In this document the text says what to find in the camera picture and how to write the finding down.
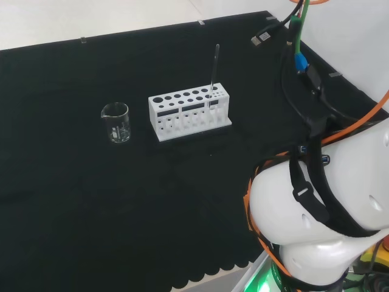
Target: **cable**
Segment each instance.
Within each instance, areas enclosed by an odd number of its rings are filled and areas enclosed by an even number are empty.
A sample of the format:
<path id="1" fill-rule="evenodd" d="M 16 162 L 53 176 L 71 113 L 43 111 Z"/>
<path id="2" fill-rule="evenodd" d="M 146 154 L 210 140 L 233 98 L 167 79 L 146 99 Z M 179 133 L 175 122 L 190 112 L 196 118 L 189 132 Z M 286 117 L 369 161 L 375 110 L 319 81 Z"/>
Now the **cable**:
<path id="1" fill-rule="evenodd" d="M 309 2 L 310 0 L 305 0 L 303 13 L 301 14 L 301 29 L 296 38 L 296 51 L 295 51 L 296 54 L 300 53 L 301 33 L 303 32 L 303 26 L 304 26 L 306 14 L 308 12 Z"/>
<path id="2" fill-rule="evenodd" d="M 322 144 L 330 143 L 333 140 L 336 140 L 340 137 L 343 137 L 344 135 L 347 135 L 347 134 L 351 133 L 352 131 L 354 131 L 355 129 L 362 126 L 365 122 L 370 120 L 383 107 L 383 105 L 385 104 L 385 102 L 388 101 L 388 99 L 389 99 L 389 90 L 384 95 L 384 97 L 379 101 L 379 103 L 377 103 L 376 106 L 371 111 L 369 111 L 363 118 L 361 118 L 360 120 L 358 120 L 356 123 L 352 124 L 351 126 L 345 128 L 344 130 L 340 131 L 339 133 L 336 133 L 330 137 L 325 138 L 324 140 L 322 140 Z"/>
<path id="3" fill-rule="evenodd" d="M 322 92 L 320 94 L 320 101 L 322 102 L 322 104 L 324 104 L 324 106 L 327 107 L 327 109 L 329 109 L 330 111 L 332 111 L 336 116 L 338 117 L 341 117 L 342 119 L 345 119 L 345 120 L 349 120 L 349 121 L 352 121 L 352 122 L 357 122 L 358 119 L 356 119 L 355 117 L 351 117 L 341 111 L 339 111 L 338 109 L 334 108 L 327 100 L 327 98 L 325 97 L 324 93 Z M 374 126 L 375 124 L 377 124 L 378 122 L 366 122 L 364 123 L 364 125 L 367 125 L 367 126 Z"/>
<path id="4" fill-rule="evenodd" d="M 286 89 L 285 89 L 285 84 L 284 84 L 284 74 L 285 74 L 285 61 L 287 60 L 288 53 L 290 53 L 291 46 L 286 45 L 286 47 L 283 49 L 282 55 L 281 55 L 281 61 L 280 61 L 280 75 L 277 78 L 277 82 L 279 80 L 280 82 L 280 87 L 283 93 L 283 97 L 286 99 L 288 104 L 293 108 L 293 110 L 301 117 L 303 122 L 307 125 L 308 122 L 305 118 L 305 116 L 298 110 L 298 108 L 295 106 L 295 104 L 292 102 L 290 97 L 288 96 Z"/>
<path id="5" fill-rule="evenodd" d="M 375 261 L 376 261 L 378 249 L 379 249 L 379 247 L 380 247 L 380 245 L 381 245 L 381 243 L 382 243 L 383 241 L 384 241 L 384 240 L 381 239 L 379 242 L 376 243 L 376 245 L 375 245 L 375 247 L 374 247 L 373 255 L 371 256 L 371 260 L 370 260 L 369 270 L 372 270 L 372 269 L 373 269 L 374 263 L 375 263 Z M 369 283 L 367 282 L 369 276 L 370 276 L 370 273 L 367 273 L 367 274 L 364 275 L 364 277 L 363 277 L 363 287 L 369 287 L 369 288 L 370 288 L 370 285 L 369 285 Z"/>
<path id="6" fill-rule="evenodd" d="M 261 29 L 259 32 L 257 32 L 255 36 L 257 38 L 259 38 L 260 35 L 262 35 L 264 32 L 266 32 L 269 29 L 276 29 L 278 27 L 284 26 L 289 20 L 291 20 L 292 15 L 295 15 L 298 12 L 298 10 L 303 5 L 303 3 L 304 3 L 304 0 L 299 0 L 299 2 L 297 3 L 296 7 L 293 9 L 292 13 L 289 14 L 289 16 L 287 18 L 282 20 L 282 22 L 280 22 L 280 23 L 271 24 L 269 26 L 266 26 L 264 29 Z"/>

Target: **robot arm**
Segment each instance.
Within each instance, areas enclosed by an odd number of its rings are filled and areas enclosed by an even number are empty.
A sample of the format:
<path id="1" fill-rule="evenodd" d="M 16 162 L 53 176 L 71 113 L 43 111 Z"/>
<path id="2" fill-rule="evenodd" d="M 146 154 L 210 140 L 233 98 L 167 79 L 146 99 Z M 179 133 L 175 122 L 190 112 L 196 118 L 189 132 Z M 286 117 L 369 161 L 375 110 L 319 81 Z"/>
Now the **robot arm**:
<path id="1" fill-rule="evenodd" d="M 291 40 L 296 40 L 296 27 L 301 32 L 301 21 L 292 17 L 287 39 L 289 50 Z M 280 88 L 309 128 L 310 143 L 324 132 L 329 118 L 349 122 L 351 119 L 339 111 L 334 112 L 326 103 L 320 77 L 304 56 L 298 52 L 294 58 L 298 74 L 308 90 L 335 114 L 307 117 L 300 113 L 284 89 L 285 62 L 281 60 Z M 310 187 L 296 189 L 295 174 L 291 173 L 289 161 L 263 170 L 252 181 L 250 218 L 261 232 L 261 244 L 267 245 L 270 253 L 271 243 L 279 245 L 278 259 L 288 272 L 285 274 L 311 285 L 311 290 L 320 291 L 320 287 L 339 281 L 361 253 L 389 234 L 389 120 L 367 123 L 388 99 L 389 92 L 374 110 L 334 137 L 340 138 L 361 125 L 369 129 L 322 149 L 318 140 L 316 150 L 320 149 L 319 154 L 329 157 L 329 163 L 323 169 L 318 167 L 317 160 L 316 167 L 312 166 L 314 151 L 308 152 L 307 164 L 296 162 L 294 168 Z M 302 198 L 308 192 L 311 197 L 302 202 L 300 196 Z"/>
<path id="2" fill-rule="evenodd" d="M 292 196 L 288 162 L 264 170 L 253 180 L 250 210 L 254 223 L 280 245 L 285 268 L 306 283 L 329 285 L 371 245 L 389 234 L 389 120 L 353 137 L 323 147 L 325 167 L 337 200 L 370 237 L 352 238 L 316 221 Z M 300 162 L 307 181 L 309 175 Z M 320 199 L 317 191 L 314 195 Z"/>

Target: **black cloth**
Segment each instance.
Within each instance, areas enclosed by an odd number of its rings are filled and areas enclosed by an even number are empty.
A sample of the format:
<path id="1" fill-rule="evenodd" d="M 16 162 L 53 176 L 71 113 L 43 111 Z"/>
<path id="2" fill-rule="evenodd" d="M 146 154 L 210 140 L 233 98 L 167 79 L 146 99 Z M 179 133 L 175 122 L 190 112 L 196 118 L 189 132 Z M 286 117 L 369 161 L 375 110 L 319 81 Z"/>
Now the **black cloth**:
<path id="1" fill-rule="evenodd" d="M 267 12 L 0 52 L 0 290 L 170 291 L 262 252 L 243 195 L 252 167 L 305 137 L 275 94 L 284 31 L 255 48 Z M 149 96 L 217 82 L 233 125 L 159 143 Z M 374 106 L 303 46 L 330 102 Z M 303 88 L 296 104 L 309 110 Z M 132 137 L 108 142 L 109 102 L 129 106 Z"/>

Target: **test tube rack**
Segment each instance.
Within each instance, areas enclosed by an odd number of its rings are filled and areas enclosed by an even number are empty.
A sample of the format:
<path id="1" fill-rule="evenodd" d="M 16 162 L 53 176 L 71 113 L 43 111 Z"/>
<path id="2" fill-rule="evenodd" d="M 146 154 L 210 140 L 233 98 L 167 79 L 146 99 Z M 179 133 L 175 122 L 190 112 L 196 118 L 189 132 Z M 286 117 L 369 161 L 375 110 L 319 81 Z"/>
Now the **test tube rack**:
<path id="1" fill-rule="evenodd" d="M 231 125 L 230 96 L 220 83 L 148 98 L 150 122 L 160 142 Z"/>

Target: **black strap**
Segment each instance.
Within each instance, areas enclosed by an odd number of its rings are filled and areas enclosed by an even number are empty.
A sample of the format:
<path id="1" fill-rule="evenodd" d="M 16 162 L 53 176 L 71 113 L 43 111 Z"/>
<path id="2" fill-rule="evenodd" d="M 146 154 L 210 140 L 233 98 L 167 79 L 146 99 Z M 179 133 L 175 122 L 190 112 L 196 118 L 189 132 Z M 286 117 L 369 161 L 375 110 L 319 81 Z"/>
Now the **black strap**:
<path id="1" fill-rule="evenodd" d="M 329 213 L 329 220 L 324 224 L 333 231 L 349 237 L 369 237 L 378 231 L 369 231 L 361 227 L 347 210 L 339 203 L 328 185 L 322 163 L 322 137 L 312 137 L 308 142 L 306 164 L 309 178 L 316 191 L 322 198 L 326 210 Z"/>
<path id="2" fill-rule="evenodd" d="M 305 180 L 303 171 L 298 164 L 297 149 L 295 148 L 291 152 L 289 171 L 293 185 L 293 196 L 317 221 L 325 224 L 329 220 L 329 213 L 315 197 L 311 183 Z"/>

